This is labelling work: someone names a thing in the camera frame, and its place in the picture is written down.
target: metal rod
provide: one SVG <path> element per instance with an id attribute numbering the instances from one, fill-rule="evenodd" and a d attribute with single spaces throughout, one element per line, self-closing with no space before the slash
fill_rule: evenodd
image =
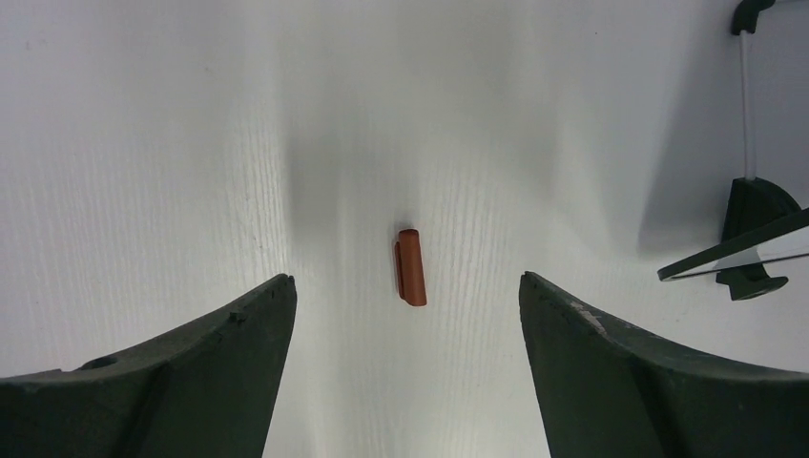
<path id="1" fill-rule="evenodd" d="M 739 50 L 741 53 L 741 111 L 743 115 L 744 130 L 744 177 L 754 179 L 756 177 L 756 138 L 753 131 L 753 109 L 750 100 L 750 75 L 747 61 L 747 50 L 749 41 L 747 32 L 742 31 L 739 35 Z"/>

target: small orange object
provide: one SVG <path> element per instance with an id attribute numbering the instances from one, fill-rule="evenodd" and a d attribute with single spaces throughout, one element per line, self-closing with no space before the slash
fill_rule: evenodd
<path id="1" fill-rule="evenodd" d="M 422 265 L 422 245 L 419 231 L 405 229 L 399 233 L 399 241 L 393 247 L 396 256 L 396 278 L 399 281 L 399 297 L 410 305 L 427 305 L 425 269 Z"/>

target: black bracket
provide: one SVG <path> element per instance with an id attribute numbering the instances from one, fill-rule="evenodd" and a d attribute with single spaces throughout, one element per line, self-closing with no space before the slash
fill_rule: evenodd
<path id="1" fill-rule="evenodd" d="M 800 205 L 775 183 L 761 178 L 737 178 L 733 181 L 728 198 L 722 241 L 754 231 L 799 211 Z M 716 274 L 716 282 L 730 288 L 733 301 L 772 293 L 788 281 L 786 277 L 771 278 L 761 262 L 724 269 Z"/>
<path id="2" fill-rule="evenodd" d="M 756 33 L 758 14 L 772 8 L 775 3 L 776 0 L 742 0 L 734 11 L 731 33 L 733 35 L 741 35 L 742 31 Z"/>

